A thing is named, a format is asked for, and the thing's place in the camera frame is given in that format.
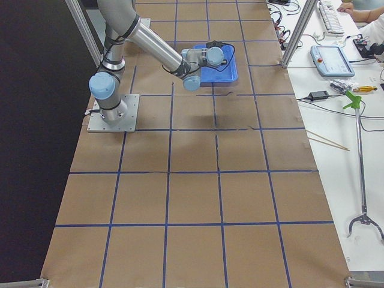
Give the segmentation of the person forearm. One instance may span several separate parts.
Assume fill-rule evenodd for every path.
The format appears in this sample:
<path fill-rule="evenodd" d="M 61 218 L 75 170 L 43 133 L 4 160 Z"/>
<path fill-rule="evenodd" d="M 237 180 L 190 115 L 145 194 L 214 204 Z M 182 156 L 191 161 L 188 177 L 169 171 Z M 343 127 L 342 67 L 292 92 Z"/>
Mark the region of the person forearm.
<path fill-rule="evenodd" d="M 371 23 L 383 14 L 383 6 L 372 10 L 357 10 L 352 2 L 342 2 L 337 11 L 349 14 L 354 22 Z"/>

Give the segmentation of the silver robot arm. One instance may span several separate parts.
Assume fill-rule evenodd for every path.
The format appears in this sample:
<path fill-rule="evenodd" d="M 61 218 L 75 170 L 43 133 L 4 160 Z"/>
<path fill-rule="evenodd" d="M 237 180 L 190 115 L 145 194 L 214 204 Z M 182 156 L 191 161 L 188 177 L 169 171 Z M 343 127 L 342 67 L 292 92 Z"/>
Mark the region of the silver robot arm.
<path fill-rule="evenodd" d="M 106 28 L 100 65 L 89 80 L 89 89 L 105 122 L 120 121 L 128 113 L 118 93 L 126 59 L 137 61 L 151 55 L 166 72 L 182 79 L 188 91 L 200 88 L 201 68 L 220 71 L 227 64 L 222 45 L 216 41 L 178 53 L 142 22 L 134 1 L 98 1 L 97 5 Z"/>

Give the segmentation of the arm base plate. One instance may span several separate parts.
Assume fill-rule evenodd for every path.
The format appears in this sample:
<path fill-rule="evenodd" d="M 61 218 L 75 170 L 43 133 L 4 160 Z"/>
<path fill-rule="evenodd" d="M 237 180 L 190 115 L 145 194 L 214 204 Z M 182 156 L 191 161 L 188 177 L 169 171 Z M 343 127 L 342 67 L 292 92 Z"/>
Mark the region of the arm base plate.
<path fill-rule="evenodd" d="M 94 100 L 87 131 L 90 133 L 133 133 L 136 130 L 139 94 L 121 94 L 121 101 L 113 110 L 103 110 Z"/>

